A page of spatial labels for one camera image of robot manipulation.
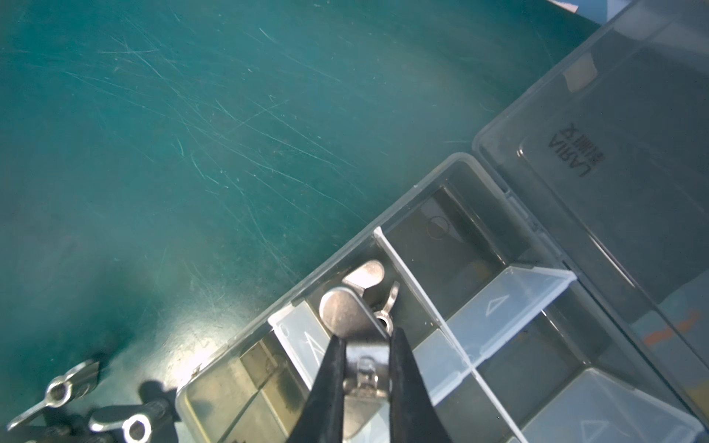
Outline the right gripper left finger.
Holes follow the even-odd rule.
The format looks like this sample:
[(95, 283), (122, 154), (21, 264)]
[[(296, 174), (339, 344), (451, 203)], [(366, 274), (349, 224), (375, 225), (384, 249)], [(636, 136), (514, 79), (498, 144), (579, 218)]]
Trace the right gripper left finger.
[(288, 443), (343, 441), (345, 370), (346, 342), (334, 335)]

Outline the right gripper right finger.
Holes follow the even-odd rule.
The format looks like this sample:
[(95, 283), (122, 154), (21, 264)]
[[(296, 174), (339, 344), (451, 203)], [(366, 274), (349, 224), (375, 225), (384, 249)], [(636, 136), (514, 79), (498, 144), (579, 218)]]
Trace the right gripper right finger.
[(390, 339), (390, 441), (452, 442), (430, 400), (412, 348), (401, 328)]

